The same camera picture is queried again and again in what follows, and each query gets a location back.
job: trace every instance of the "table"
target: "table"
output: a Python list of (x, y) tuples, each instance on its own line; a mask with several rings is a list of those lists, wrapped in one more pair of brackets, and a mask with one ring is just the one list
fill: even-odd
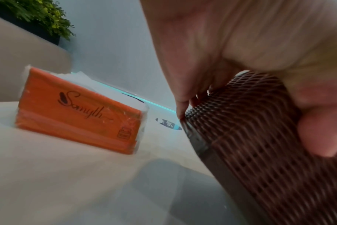
[(173, 112), (150, 105), (128, 156), (14, 127), (0, 103), (0, 224), (242, 224), (194, 153)]

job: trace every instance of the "hand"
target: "hand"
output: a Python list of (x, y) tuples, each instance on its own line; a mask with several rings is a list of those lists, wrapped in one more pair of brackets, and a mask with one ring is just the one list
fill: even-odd
[(312, 153), (337, 153), (337, 0), (141, 0), (177, 104), (250, 69), (282, 79)]

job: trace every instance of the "wicker basket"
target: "wicker basket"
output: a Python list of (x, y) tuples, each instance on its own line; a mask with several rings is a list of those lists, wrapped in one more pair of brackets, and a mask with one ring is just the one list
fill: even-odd
[(312, 156), (302, 147), (300, 116), (276, 77), (248, 72), (182, 120), (249, 224), (337, 224), (337, 156)]

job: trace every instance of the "plant pot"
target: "plant pot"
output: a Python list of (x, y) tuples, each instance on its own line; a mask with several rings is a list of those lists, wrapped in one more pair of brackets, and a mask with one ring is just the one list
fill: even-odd
[(50, 35), (48, 31), (36, 21), (26, 22), (15, 17), (8, 7), (0, 4), (0, 18), (31, 32), (55, 45), (59, 45), (60, 36), (57, 34)]

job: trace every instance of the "tissue box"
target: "tissue box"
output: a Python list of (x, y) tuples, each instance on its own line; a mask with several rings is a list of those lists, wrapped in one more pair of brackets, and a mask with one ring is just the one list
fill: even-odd
[(58, 75), (28, 66), (16, 126), (124, 154), (139, 147), (148, 106), (83, 73)]

